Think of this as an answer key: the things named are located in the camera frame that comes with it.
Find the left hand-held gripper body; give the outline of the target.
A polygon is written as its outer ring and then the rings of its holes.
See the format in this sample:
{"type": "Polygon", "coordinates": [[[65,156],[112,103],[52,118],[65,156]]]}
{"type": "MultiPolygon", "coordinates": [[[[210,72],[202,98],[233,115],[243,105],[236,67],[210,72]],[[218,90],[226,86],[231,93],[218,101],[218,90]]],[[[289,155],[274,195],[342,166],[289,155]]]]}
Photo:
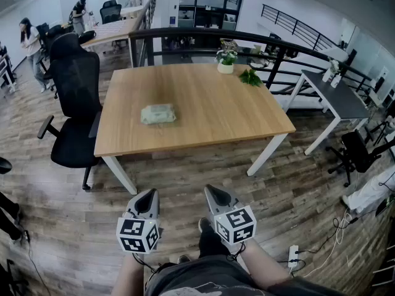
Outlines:
{"type": "Polygon", "coordinates": [[[118,219],[116,236],[124,252],[150,254],[161,236],[159,210],[140,213],[128,208],[118,219]]]}

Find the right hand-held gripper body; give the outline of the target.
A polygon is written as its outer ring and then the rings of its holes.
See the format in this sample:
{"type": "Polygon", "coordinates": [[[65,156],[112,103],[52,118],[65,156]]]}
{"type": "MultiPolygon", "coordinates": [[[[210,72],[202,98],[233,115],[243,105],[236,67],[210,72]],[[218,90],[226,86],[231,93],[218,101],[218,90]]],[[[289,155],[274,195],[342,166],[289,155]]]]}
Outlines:
{"type": "Polygon", "coordinates": [[[256,234],[257,220],[249,205],[237,198],[231,202],[212,200],[214,231],[226,245],[241,244],[256,234]]]}

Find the green wet wipe pack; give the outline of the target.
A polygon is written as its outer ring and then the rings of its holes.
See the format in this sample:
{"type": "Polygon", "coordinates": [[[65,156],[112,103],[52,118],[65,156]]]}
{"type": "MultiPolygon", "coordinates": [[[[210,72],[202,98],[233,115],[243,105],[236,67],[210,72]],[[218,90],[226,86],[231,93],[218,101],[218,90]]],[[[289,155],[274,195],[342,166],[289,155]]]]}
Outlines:
{"type": "Polygon", "coordinates": [[[172,104],[147,105],[141,110],[141,123],[145,125],[172,123],[176,119],[172,104]]]}

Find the person's left forearm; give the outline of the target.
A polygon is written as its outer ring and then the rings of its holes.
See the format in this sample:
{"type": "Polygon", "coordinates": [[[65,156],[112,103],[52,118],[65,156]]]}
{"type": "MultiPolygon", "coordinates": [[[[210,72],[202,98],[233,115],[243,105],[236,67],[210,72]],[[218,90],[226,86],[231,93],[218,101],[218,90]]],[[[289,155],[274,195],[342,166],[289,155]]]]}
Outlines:
{"type": "Polygon", "coordinates": [[[126,254],[111,296],[144,296],[144,265],[133,254],[126,254]]]}

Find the person's right forearm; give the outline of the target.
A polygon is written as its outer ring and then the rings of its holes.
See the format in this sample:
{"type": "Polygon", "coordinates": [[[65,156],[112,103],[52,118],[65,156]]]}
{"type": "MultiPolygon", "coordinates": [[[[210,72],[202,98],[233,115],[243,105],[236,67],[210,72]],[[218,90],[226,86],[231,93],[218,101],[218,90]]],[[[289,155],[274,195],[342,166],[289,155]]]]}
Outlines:
{"type": "Polygon", "coordinates": [[[276,284],[291,279],[290,274],[274,260],[254,239],[243,242],[245,248],[241,258],[254,282],[261,289],[268,289],[276,284]]]}

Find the person's black trouser leg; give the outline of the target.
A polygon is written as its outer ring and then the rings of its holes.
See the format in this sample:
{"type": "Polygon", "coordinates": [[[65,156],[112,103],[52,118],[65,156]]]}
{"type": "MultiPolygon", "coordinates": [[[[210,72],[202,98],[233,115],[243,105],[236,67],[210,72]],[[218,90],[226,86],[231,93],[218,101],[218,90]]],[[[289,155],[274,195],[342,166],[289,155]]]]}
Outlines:
{"type": "Polygon", "coordinates": [[[224,255],[229,256],[229,249],[222,243],[221,237],[214,231],[210,224],[202,228],[199,240],[199,258],[224,255]]]}

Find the person's dark printed shirt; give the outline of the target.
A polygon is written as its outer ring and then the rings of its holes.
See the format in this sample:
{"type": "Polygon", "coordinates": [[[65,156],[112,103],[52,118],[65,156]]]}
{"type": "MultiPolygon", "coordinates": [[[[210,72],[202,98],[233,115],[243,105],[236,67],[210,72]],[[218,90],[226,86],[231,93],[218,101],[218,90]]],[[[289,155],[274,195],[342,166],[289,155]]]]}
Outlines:
{"type": "Polygon", "coordinates": [[[296,277],[266,289],[236,261],[209,256],[162,269],[148,282],[144,296],[346,296],[296,277]]]}

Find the white power strip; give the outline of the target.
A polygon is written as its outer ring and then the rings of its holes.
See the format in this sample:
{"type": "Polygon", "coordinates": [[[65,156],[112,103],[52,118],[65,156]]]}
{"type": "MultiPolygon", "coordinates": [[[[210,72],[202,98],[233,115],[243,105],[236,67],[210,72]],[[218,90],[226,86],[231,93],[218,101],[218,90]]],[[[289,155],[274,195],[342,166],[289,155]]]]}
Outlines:
{"type": "Polygon", "coordinates": [[[288,267],[290,269],[295,268],[298,265],[298,245],[292,245],[289,247],[289,254],[288,254],[288,267]]]}

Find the wooden table with white legs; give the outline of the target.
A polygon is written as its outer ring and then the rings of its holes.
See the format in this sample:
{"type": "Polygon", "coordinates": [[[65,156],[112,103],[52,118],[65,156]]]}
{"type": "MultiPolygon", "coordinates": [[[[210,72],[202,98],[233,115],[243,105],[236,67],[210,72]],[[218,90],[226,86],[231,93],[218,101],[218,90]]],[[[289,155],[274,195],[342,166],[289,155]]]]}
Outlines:
{"type": "Polygon", "coordinates": [[[131,194],[136,187],[118,162],[121,155],[270,138],[247,171],[252,176],[285,137],[291,120],[264,86],[242,83],[244,65],[222,74],[214,64],[173,64],[113,72],[104,101],[94,154],[131,194]],[[145,125],[147,105],[172,104],[172,123],[145,125]]]}

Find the green leafy sprig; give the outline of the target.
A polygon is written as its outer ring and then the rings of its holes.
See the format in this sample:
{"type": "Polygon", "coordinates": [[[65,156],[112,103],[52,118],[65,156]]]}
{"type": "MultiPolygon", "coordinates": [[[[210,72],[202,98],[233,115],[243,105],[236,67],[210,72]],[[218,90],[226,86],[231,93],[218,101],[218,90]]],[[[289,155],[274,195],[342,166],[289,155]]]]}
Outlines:
{"type": "Polygon", "coordinates": [[[245,71],[240,74],[239,79],[242,83],[246,83],[255,87],[261,87],[263,84],[262,80],[259,78],[259,76],[257,76],[254,69],[245,69],[245,71]]]}

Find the white pot with flowers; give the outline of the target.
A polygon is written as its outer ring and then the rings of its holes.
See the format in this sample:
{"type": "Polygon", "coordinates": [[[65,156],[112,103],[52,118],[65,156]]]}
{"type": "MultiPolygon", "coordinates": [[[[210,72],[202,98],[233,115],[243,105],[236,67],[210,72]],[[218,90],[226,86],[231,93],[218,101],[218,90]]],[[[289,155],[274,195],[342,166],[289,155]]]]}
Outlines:
{"type": "Polygon", "coordinates": [[[238,53],[231,49],[219,50],[216,53],[216,60],[218,62],[217,70],[222,74],[232,74],[233,64],[238,58],[238,53]]]}

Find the black high-back office chair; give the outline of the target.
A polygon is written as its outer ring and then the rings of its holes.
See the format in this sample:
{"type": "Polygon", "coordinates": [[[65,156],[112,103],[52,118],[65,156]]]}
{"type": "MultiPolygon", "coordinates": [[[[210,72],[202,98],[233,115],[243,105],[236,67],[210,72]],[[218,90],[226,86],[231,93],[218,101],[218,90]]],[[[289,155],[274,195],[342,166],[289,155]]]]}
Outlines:
{"type": "Polygon", "coordinates": [[[49,132],[56,137],[51,160],[67,168],[84,168],[82,189],[91,187],[87,180],[93,166],[99,163],[94,155],[96,136],[102,112],[99,100],[99,56],[80,46],[76,33],[67,33],[54,40],[50,49],[49,72],[57,90],[66,121],[60,130],[52,126],[48,116],[37,138],[49,132]]]}

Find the grey side table white legs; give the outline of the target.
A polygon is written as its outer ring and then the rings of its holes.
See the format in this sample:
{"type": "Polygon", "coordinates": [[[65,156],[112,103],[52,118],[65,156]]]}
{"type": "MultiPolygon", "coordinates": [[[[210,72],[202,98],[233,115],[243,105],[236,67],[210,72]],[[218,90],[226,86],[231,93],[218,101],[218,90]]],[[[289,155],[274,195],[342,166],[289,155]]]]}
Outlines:
{"type": "Polygon", "coordinates": [[[309,155],[335,129],[339,122],[345,120],[357,121],[358,124],[354,128],[356,131],[367,123],[370,114],[366,105],[345,82],[340,81],[337,87],[333,88],[328,82],[322,80],[320,74],[308,70],[301,71],[301,76],[291,93],[291,97],[283,107],[285,112],[289,109],[305,82],[322,99],[324,108],[330,109],[335,117],[321,135],[305,150],[306,155],[309,155]]]}

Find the small white flower vase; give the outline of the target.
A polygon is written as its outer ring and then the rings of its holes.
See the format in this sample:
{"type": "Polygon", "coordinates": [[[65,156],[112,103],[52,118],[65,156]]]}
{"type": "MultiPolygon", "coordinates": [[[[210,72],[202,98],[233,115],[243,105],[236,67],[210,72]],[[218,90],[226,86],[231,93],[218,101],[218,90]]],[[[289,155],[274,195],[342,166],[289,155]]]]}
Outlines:
{"type": "Polygon", "coordinates": [[[339,62],[336,59],[330,60],[330,66],[322,77],[323,82],[332,82],[333,78],[339,73],[339,62]]]}

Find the black metal railing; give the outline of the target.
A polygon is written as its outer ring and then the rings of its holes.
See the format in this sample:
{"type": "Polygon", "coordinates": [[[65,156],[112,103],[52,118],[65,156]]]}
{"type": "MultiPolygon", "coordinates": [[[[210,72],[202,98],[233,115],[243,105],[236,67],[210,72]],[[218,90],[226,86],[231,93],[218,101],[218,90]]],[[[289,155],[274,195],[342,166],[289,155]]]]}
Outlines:
{"type": "Polygon", "coordinates": [[[242,31],[220,30],[216,28],[151,28],[152,16],[156,8],[156,0],[149,0],[137,18],[135,30],[129,34],[131,45],[131,64],[133,67],[154,65],[154,57],[174,54],[207,54],[214,56],[221,47],[229,49],[229,43],[241,41],[252,49],[258,44],[263,50],[256,54],[238,51],[241,57],[265,59],[266,64],[260,67],[251,65],[256,72],[264,73],[261,78],[264,85],[275,95],[289,95],[296,86],[303,69],[316,70],[321,76],[328,69],[333,55],[327,51],[340,48],[331,47],[323,51],[315,51],[310,47],[283,41],[280,38],[267,37],[242,31]],[[201,42],[208,38],[208,46],[189,46],[183,49],[159,50],[153,49],[155,38],[186,38],[188,41],[201,42]]]}

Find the black bag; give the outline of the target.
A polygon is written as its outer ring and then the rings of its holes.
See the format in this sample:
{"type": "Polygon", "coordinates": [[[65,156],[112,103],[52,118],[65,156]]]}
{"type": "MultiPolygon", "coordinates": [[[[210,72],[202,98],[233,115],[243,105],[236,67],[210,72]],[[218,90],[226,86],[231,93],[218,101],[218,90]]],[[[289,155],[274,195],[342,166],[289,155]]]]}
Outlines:
{"type": "Polygon", "coordinates": [[[85,31],[78,37],[78,41],[80,45],[82,45],[87,43],[88,41],[91,41],[95,37],[96,37],[96,32],[94,30],[85,31]]]}

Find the long wooden desk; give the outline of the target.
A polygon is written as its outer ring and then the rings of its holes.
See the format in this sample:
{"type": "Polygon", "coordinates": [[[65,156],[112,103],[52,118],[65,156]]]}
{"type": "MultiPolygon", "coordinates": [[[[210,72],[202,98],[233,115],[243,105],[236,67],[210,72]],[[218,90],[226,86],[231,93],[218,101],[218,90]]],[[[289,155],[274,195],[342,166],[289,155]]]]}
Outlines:
{"type": "Polygon", "coordinates": [[[97,26],[94,31],[96,36],[81,44],[82,48],[96,46],[102,43],[109,43],[116,40],[126,39],[131,54],[131,45],[129,34],[135,30],[136,18],[129,18],[126,20],[119,20],[97,26]]]}

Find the black stair railing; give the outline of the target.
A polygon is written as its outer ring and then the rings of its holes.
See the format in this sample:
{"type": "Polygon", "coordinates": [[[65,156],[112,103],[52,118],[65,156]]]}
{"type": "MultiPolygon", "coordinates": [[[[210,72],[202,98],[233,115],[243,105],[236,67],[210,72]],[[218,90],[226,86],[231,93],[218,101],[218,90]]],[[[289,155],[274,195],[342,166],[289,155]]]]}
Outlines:
{"type": "Polygon", "coordinates": [[[299,38],[315,51],[323,51],[331,47],[339,46],[331,39],[321,34],[311,26],[302,21],[266,4],[262,6],[261,17],[273,22],[275,25],[282,27],[293,36],[299,38]]]}

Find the dark glass partition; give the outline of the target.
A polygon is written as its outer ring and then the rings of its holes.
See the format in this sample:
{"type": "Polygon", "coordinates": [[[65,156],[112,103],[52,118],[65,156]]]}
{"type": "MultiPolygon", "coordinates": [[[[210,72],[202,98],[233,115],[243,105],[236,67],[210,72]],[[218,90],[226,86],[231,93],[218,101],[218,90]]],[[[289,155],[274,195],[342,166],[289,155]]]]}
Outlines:
{"type": "Polygon", "coordinates": [[[178,26],[236,30],[243,0],[179,0],[178,26]]]}

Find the white frame stool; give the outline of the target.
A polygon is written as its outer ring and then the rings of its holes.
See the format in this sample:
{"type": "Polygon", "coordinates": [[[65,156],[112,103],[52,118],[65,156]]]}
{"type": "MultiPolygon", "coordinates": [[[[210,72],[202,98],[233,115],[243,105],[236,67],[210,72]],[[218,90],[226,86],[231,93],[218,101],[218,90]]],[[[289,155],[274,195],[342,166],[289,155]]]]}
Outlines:
{"type": "Polygon", "coordinates": [[[385,260],[380,269],[373,272],[372,287],[395,285],[395,258],[385,260]]]}

